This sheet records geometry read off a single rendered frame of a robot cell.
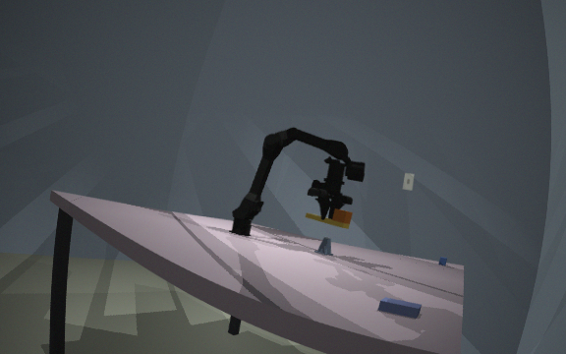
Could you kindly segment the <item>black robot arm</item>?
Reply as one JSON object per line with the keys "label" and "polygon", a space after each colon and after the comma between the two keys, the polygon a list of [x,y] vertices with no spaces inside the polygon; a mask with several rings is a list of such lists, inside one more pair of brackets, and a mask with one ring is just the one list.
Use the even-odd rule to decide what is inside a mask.
{"label": "black robot arm", "polygon": [[[274,135],[265,136],[262,146],[262,158],[258,166],[255,178],[250,191],[244,196],[239,207],[232,211],[234,220],[232,231],[238,235],[252,236],[252,220],[255,215],[261,212],[264,202],[260,201],[260,196],[270,172],[274,159],[280,154],[283,147],[291,142],[298,140],[314,147],[323,149],[337,159],[328,156],[324,159],[329,163],[327,175],[343,178],[344,172],[347,180],[363,182],[365,178],[365,164],[352,161],[348,157],[348,150],[344,143],[333,140],[325,140],[312,134],[291,128],[286,131],[278,132]],[[342,159],[345,163],[341,163]],[[346,168],[345,168],[346,166]]]}

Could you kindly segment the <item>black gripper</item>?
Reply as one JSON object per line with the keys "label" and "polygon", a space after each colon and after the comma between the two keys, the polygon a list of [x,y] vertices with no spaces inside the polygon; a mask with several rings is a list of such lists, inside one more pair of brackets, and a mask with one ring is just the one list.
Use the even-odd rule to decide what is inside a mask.
{"label": "black gripper", "polygon": [[336,208],[340,209],[344,204],[351,205],[353,203],[352,197],[343,196],[340,193],[342,185],[345,185],[343,178],[327,175],[324,181],[326,181],[325,190],[319,188],[309,188],[308,190],[308,196],[318,197],[316,200],[320,204],[319,210],[322,220],[326,217],[328,210],[328,218],[333,219]]}

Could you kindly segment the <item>yellow bar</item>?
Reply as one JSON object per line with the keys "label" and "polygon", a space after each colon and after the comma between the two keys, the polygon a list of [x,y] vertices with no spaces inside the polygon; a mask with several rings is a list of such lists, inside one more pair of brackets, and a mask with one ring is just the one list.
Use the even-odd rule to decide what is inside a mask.
{"label": "yellow bar", "polygon": [[307,213],[306,217],[308,218],[312,218],[314,220],[320,221],[320,222],[324,222],[330,225],[336,225],[342,228],[346,228],[349,229],[349,225],[350,225],[350,220],[351,220],[351,216],[352,213],[345,211],[345,210],[341,210],[336,208],[334,210],[334,214],[333,214],[333,219],[330,218],[324,218],[324,220],[321,219],[321,216],[316,215],[316,214],[309,214]]}

